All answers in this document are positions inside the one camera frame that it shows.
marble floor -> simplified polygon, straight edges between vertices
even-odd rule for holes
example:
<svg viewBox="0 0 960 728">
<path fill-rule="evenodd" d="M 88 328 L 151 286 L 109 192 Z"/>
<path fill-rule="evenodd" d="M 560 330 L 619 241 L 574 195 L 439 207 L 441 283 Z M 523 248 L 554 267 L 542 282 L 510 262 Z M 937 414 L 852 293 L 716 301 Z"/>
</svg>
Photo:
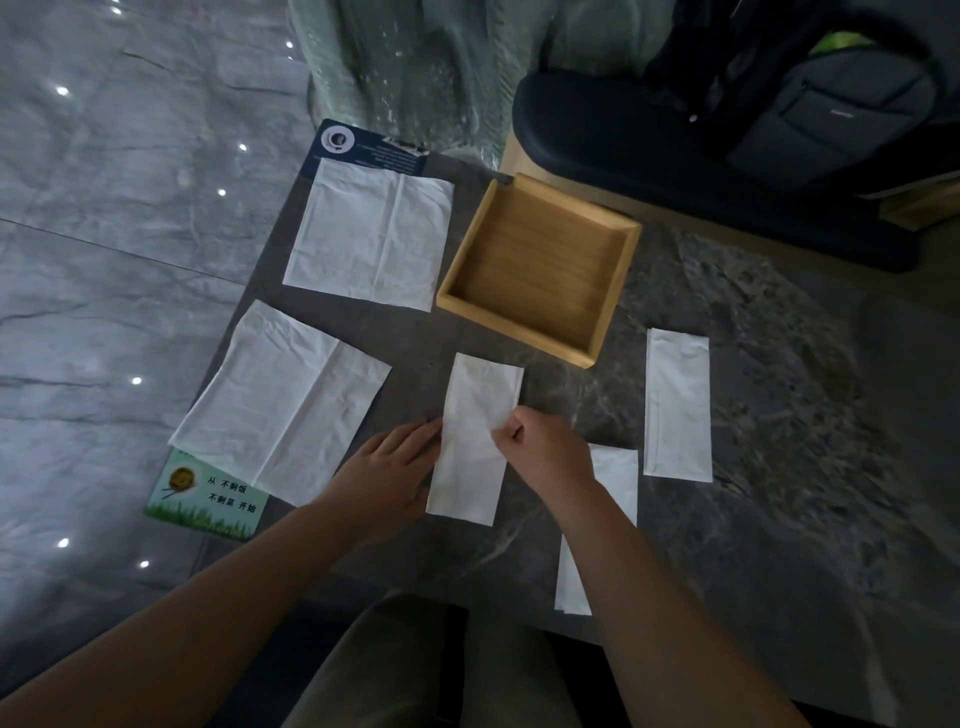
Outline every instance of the marble floor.
<svg viewBox="0 0 960 728">
<path fill-rule="evenodd" d="M 190 573 L 140 511 L 313 127 L 284 0 L 0 9 L 2 692 Z"/>
</svg>

left hand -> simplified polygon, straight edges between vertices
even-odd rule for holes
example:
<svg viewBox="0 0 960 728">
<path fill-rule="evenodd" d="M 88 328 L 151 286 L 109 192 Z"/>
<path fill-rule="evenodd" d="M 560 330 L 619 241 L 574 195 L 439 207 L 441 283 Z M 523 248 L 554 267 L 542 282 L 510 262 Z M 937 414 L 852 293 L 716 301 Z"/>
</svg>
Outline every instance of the left hand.
<svg viewBox="0 0 960 728">
<path fill-rule="evenodd" d="M 395 535 L 426 509 L 419 486 L 440 457 L 441 424 L 417 420 L 373 435 L 311 505 L 329 508 L 358 545 Z"/>
</svg>

hand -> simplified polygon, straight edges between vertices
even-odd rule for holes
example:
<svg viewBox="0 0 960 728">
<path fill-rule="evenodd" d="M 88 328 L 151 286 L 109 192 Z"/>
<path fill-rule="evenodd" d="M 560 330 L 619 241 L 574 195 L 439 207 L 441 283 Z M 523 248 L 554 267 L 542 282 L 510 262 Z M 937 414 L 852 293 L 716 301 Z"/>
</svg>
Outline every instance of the hand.
<svg viewBox="0 0 960 728">
<path fill-rule="evenodd" d="M 440 456 L 441 424 L 417 420 L 373 435 L 313 504 L 330 508 L 358 546 L 399 533 L 426 509 L 419 486 Z"/>
<path fill-rule="evenodd" d="M 507 462 L 548 505 L 557 494 L 596 482 L 587 441 L 563 417 L 521 405 L 491 437 Z"/>
</svg>

crumpled napkin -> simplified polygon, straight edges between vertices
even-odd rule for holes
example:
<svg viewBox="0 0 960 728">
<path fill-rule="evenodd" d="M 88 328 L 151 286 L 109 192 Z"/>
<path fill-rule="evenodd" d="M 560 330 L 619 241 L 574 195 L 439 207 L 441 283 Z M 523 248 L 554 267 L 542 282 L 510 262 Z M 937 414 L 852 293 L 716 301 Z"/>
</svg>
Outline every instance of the crumpled napkin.
<svg viewBox="0 0 960 728">
<path fill-rule="evenodd" d="M 520 398 L 523 369 L 458 353 L 444 402 L 444 435 L 426 512 L 493 525 L 507 460 L 490 431 Z"/>
<path fill-rule="evenodd" d="M 593 475 L 607 489 L 630 523 L 636 525 L 636 482 L 639 478 L 639 453 L 634 449 L 590 445 Z M 566 537 L 560 541 L 560 567 L 557 570 L 557 597 L 554 609 L 569 615 L 589 615 L 587 592 Z"/>
<path fill-rule="evenodd" d="M 706 336 L 647 329 L 643 474 L 713 481 Z"/>
<path fill-rule="evenodd" d="M 390 367 L 254 301 L 170 445 L 300 506 L 336 472 Z"/>
<path fill-rule="evenodd" d="M 284 285 L 429 311 L 453 184 L 322 159 Z"/>
</svg>

dark blue card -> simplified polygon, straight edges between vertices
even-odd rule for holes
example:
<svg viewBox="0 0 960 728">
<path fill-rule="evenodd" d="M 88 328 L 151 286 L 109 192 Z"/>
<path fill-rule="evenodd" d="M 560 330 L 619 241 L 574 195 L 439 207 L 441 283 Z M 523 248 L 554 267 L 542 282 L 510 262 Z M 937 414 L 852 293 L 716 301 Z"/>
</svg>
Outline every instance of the dark blue card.
<svg viewBox="0 0 960 728">
<path fill-rule="evenodd" d="M 300 176 L 313 180 L 324 157 L 375 169 L 390 169 L 419 177 L 428 152 L 383 134 L 368 132 L 334 119 L 324 119 L 300 169 Z"/>
</svg>

